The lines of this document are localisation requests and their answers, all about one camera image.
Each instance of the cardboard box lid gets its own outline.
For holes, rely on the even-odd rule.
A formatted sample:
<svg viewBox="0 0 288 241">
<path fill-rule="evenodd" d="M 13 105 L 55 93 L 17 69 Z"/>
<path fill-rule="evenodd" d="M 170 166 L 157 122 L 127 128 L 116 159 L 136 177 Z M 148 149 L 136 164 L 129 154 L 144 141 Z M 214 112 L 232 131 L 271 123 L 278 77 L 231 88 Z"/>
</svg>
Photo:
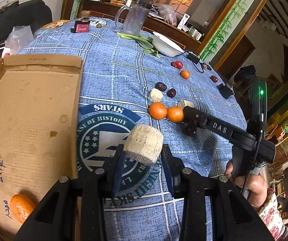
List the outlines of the cardboard box lid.
<svg viewBox="0 0 288 241">
<path fill-rule="evenodd" d="M 11 55 L 0 60 L 0 236 L 19 223 L 5 209 L 15 194 L 37 203 L 63 175 L 77 176 L 80 57 Z"/>
</svg>

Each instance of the plastic bag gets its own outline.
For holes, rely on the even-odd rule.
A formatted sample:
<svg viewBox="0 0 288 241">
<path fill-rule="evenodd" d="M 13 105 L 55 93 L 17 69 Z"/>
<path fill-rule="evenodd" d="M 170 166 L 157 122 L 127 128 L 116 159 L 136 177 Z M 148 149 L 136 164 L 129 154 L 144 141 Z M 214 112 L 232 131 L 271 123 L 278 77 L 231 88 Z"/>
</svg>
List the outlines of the plastic bag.
<svg viewBox="0 0 288 241">
<path fill-rule="evenodd" d="M 14 26 L 5 41 L 5 47 L 10 48 L 11 54 L 17 54 L 27 44 L 34 40 L 30 25 Z"/>
<path fill-rule="evenodd" d="M 43 35 L 49 34 L 53 31 L 53 28 L 45 28 L 45 29 L 38 29 L 37 31 L 34 32 L 34 39 L 37 39 Z"/>
<path fill-rule="evenodd" d="M 163 17 L 169 24 L 173 26 L 177 25 L 176 12 L 172 6 L 163 3 L 154 3 L 152 7 L 158 12 L 158 15 Z"/>
</svg>

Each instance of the cherry tomato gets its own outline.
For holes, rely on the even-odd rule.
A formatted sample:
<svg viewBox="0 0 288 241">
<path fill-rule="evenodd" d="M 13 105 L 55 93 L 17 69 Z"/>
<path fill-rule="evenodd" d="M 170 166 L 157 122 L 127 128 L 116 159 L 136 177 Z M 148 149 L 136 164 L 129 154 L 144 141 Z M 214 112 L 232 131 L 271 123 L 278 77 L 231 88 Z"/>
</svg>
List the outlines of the cherry tomato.
<svg viewBox="0 0 288 241">
<path fill-rule="evenodd" d="M 176 64 L 176 67 L 177 67 L 178 69 L 182 69 L 182 68 L 183 68 L 183 63 L 182 63 L 182 62 L 176 61 L 175 64 Z"/>
</svg>

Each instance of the leafy green vegetable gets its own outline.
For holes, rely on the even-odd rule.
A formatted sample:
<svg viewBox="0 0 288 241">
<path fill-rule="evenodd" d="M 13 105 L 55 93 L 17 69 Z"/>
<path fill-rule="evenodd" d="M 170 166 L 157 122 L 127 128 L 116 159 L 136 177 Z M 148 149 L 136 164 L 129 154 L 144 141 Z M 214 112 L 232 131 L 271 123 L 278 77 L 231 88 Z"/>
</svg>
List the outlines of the leafy green vegetable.
<svg viewBox="0 0 288 241">
<path fill-rule="evenodd" d="M 150 50 L 150 49 L 154 48 L 153 44 L 151 44 L 150 42 L 148 42 L 146 40 L 144 40 L 144 41 L 138 40 L 137 42 L 142 48 L 144 48 L 146 50 Z"/>
<path fill-rule="evenodd" d="M 147 37 L 144 34 L 139 34 L 139 36 L 135 36 L 135 35 L 131 35 L 131 34 L 125 34 L 125 33 L 117 33 L 118 36 L 120 36 L 123 39 L 127 39 L 127 40 L 135 40 L 143 49 L 144 49 L 144 53 L 147 54 L 151 54 L 155 57 L 159 58 L 158 55 L 158 50 L 156 48 L 154 48 L 152 42 L 153 42 L 153 38 L 152 37 Z"/>
<path fill-rule="evenodd" d="M 147 54 L 152 54 L 153 53 L 151 50 L 147 50 L 147 49 L 145 49 L 143 52 L 147 53 Z"/>
</svg>

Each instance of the orange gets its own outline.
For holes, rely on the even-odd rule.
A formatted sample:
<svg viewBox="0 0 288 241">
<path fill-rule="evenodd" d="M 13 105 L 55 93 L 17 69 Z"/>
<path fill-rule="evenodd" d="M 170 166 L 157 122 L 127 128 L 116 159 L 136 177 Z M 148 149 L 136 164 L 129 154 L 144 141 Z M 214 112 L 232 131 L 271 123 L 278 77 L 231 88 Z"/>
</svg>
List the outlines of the orange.
<svg viewBox="0 0 288 241">
<path fill-rule="evenodd" d="M 167 118 L 172 122 L 181 122 L 184 119 L 182 108 L 172 106 L 167 109 Z"/>
<path fill-rule="evenodd" d="M 35 204 L 28 197 L 22 194 L 16 194 L 10 200 L 11 213 L 22 224 L 35 207 Z"/>
<path fill-rule="evenodd" d="M 149 106 L 148 112 L 154 119 L 163 119 L 167 115 L 167 108 L 160 102 L 154 102 Z"/>
<path fill-rule="evenodd" d="M 191 77 L 191 74 L 188 72 L 188 70 L 182 70 L 180 74 L 186 80 Z"/>
</svg>

